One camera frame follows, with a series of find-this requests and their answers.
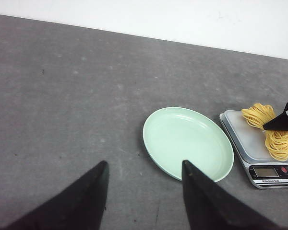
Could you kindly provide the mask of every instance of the black triangular object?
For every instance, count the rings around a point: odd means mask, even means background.
[[[286,104],[283,113],[264,124],[264,129],[288,131],[288,103]]]
[[[276,224],[228,194],[189,161],[182,162],[182,185],[192,230],[277,228]]]
[[[109,166],[101,161],[61,193],[6,230],[97,230],[106,204]]]

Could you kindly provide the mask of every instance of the gray table surface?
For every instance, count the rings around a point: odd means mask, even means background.
[[[189,229],[181,182],[145,151],[145,119],[181,106],[220,125],[225,110],[287,101],[288,60],[0,16],[0,226],[107,160],[101,229]],[[288,226],[288,189],[256,189],[237,158],[218,184]]]

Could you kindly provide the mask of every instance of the yellow noodles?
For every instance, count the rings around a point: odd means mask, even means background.
[[[254,104],[249,109],[242,109],[243,117],[250,126],[264,130],[263,125],[276,117],[272,106]],[[288,158],[288,131],[265,131],[265,146],[270,155],[278,161]]]

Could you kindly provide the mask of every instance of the scale platform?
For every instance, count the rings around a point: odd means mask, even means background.
[[[263,131],[248,125],[241,111],[227,110],[220,114],[220,121],[255,187],[288,187],[288,160],[277,161],[270,156]]]

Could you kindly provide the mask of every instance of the white wall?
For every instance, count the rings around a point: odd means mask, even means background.
[[[288,0],[0,0],[0,14],[288,59]]]

